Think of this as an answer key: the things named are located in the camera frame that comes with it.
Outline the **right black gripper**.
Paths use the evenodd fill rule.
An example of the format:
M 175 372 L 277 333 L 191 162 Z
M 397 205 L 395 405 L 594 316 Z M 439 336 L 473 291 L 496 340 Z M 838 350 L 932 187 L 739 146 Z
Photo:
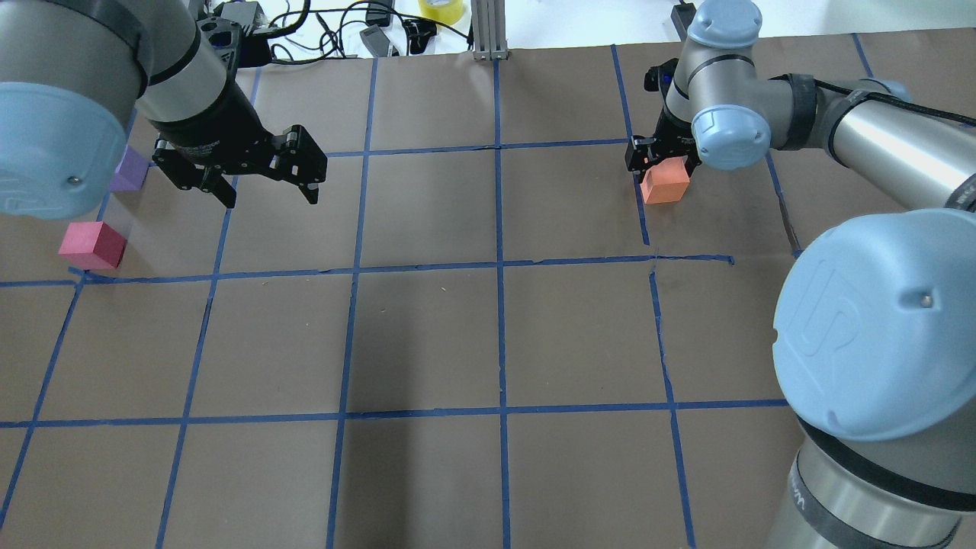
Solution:
M 701 165 L 690 123 L 672 114 L 666 98 L 672 89 L 676 60 L 650 67 L 644 76 L 646 91 L 657 93 L 662 101 L 661 114 L 652 136 L 630 136 L 625 150 L 625 167 L 642 176 L 653 166 L 668 159 L 684 159 L 685 165 Z

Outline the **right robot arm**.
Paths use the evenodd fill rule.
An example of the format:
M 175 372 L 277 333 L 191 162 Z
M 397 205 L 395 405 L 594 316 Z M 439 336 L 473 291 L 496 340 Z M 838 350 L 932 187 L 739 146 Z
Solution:
M 625 163 L 731 171 L 820 147 L 904 211 L 855 217 L 798 256 L 776 305 L 781 392 L 804 438 L 768 548 L 948 548 L 974 514 L 973 119 L 878 78 L 760 79 L 750 1 L 679 3 L 663 107 Z

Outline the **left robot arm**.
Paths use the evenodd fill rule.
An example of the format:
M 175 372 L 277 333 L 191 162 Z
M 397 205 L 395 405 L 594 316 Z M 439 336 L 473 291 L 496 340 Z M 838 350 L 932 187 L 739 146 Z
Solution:
M 240 67 L 271 63 L 286 27 L 254 2 L 4 1 L 2 213 L 71 220 L 108 191 L 132 114 L 156 129 L 153 162 L 179 190 L 234 208 L 233 176 L 295 185 L 319 201 L 328 159 L 301 125 L 275 135 L 241 90 Z

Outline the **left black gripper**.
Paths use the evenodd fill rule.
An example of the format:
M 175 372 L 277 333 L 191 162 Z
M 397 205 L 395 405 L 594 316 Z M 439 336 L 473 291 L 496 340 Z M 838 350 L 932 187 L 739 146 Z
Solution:
M 158 131 L 151 159 L 182 191 L 199 190 L 233 209 L 236 191 L 227 172 L 259 172 L 273 181 L 293 185 L 307 203 L 317 205 L 326 181 L 328 159 L 303 125 L 272 135 L 237 84 L 227 84 L 213 104 L 199 114 L 173 122 L 151 121 Z

